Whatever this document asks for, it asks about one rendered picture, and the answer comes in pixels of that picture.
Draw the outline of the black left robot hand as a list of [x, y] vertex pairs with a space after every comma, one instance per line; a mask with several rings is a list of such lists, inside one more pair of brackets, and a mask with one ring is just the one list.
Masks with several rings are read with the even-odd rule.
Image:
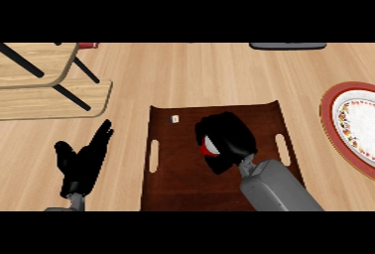
[[78, 152], [65, 141], [56, 143], [57, 168], [63, 174], [62, 197], [68, 197], [74, 193], [87, 196], [91, 193], [112, 133], [110, 121], [105, 120], [90, 143], [82, 146]]

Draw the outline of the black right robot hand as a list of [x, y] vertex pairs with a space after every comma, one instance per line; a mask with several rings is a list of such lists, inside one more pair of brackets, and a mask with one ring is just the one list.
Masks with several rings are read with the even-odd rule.
[[196, 142], [205, 147], [209, 140], [218, 151], [206, 155], [205, 162], [215, 175], [221, 175], [233, 166], [248, 164], [257, 154], [254, 134], [240, 118], [229, 111], [209, 115], [195, 124]]

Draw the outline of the red and white can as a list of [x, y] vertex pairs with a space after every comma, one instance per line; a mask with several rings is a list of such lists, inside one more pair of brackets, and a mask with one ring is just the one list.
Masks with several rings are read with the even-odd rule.
[[202, 138], [202, 145], [201, 145], [199, 149], [201, 149], [202, 154], [206, 156], [217, 157], [220, 155], [220, 152], [218, 152], [208, 136], [205, 136]]

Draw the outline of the dark brown wooden tray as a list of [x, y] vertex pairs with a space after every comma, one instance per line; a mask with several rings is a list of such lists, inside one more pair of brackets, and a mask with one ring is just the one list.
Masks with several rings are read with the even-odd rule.
[[280, 157], [276, 135], [286, 135], [277, 102], [254, 105], [149, 108], [147, 143], [158, 144], [158, 166], [143, 172], [143, 211], [251, 211], [237, 169], [212, 173], [199, 151], [195, 124], [221, 112], [242, 119], [257, 140], [255, 160]]

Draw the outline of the red rimmed white plate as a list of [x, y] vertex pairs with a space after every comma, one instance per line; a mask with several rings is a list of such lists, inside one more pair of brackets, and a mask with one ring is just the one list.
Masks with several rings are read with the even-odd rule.
[[335, 84], [322, 95], [319, 116], [338, 154], [375, 181], [375, 85], [357, 81]]

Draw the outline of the pale wooden tiered shelf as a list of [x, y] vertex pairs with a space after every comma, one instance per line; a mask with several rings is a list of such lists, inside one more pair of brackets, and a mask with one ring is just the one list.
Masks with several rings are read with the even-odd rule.
[[99, 117], [112, 81], [78, 59], [78, 43], [0, 42], [0, 121]]

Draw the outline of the dark grey flat object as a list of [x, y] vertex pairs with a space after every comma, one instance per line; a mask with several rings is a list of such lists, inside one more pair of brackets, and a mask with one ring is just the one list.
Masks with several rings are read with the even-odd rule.
[[326, 43], [249, 43], [249, 47], [265, 51], [322, 50]]

